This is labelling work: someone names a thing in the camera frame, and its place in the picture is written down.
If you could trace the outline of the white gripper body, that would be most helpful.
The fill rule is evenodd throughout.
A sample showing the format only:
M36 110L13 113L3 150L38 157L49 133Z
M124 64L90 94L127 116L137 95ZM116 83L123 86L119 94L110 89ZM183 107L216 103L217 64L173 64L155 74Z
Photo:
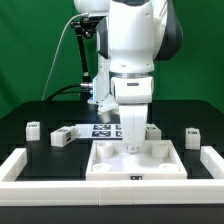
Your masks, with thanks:
M122 139L129 147L141 146L145 139L148 104L152 102L154 79L111 79L111 92L118 104Z

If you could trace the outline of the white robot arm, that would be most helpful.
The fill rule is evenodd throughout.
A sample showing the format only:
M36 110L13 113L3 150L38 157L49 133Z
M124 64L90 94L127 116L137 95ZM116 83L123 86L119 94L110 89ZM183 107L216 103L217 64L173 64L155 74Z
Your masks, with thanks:
M120 118L122 140L135 153L146 135L156 60L180 49L182 28L173 0L73 0L84 35L97 36L98 73L89 99L105 123Z

